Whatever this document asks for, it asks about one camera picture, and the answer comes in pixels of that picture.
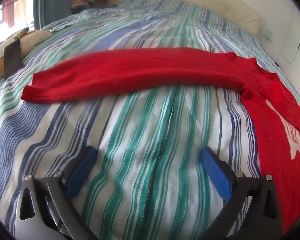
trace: window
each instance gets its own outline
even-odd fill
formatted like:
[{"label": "window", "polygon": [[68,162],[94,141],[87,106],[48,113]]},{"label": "window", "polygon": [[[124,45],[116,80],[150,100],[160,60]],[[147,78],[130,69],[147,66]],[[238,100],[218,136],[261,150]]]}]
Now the window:
[{"label": "window", "polygon": [[13,33],[33,29],[33,0],[4,0],[0,5],[0,42]]}]

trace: white star design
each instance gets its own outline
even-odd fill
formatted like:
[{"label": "white star design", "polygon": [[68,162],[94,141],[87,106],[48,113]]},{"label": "white star design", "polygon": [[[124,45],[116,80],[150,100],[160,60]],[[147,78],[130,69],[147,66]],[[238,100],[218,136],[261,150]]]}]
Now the white star design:
[{"label": "white star design", "polygon": [[282,116],[278,113],[277,110],[274,109],[273,105],[266,99],[267,105],[276,112],[276,114],[280,117],[281,122],[284,126],[284,131],[287,134],[287,139],[290,145],[290,155],[291,159],[297,155],[297,151],[300,153],[300,133],[296,130],[291,124],[289,124]]}]

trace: striped bedsheet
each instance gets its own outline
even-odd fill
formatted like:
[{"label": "striped bedsheet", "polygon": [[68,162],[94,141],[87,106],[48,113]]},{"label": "striped bedsheet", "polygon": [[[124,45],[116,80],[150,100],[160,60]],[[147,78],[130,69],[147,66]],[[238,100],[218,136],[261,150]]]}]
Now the striped bedsheet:
[{"label": "striped bedsheet", "polygon": [[[260,176],[254,126],[236,92],[175,85],[62,104],[21,101],[34,72],[107,49],[233,51],[277,72],[300,103],[257,38],[180,0],[126,0],[45,29],[53,36],[26,56],[22,70],[0,80],[0,219],[12,233],[23,177],[62,170],[86,145],[98,149],[98,160],[72,202],[101,240],[198,239],[225,204],[199,163],[202,147],[234,170]],[[231,233],[248,206],[249,199]]]}]

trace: red sweater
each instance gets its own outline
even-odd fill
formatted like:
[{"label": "red sweater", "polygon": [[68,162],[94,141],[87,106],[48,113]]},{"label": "red sweater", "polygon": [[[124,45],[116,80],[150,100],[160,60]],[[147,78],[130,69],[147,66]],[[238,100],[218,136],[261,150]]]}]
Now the red sweater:
[{"label": "red sweater", "polygon": [[286,231],[300,214],[300,106],[255,58],[191,48],[107,50],[35,73],[21,99],[54,103],[173,84],[241,92],[256,130],[261,174],[274,178]]}]

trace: blue object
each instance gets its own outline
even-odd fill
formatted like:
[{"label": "blue object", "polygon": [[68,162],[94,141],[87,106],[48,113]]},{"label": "blue object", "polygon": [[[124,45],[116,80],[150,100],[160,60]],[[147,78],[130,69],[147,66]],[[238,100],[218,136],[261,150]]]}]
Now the blue object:
[{"label": "blue object", "polygon": [[226,174],[224,174],[207,148],[200,151],[200,161],[220,197],[229,201],[232,195],[231,181],[227,178]]},{"label": "blue object", "polygon": [[66,183],[66,197],[72,199],[77,197],[83,184],[87,180],[90,171],[97,161],[97,151],[94,147],[88,151],[82,161],[78,164],[76,169]]}]

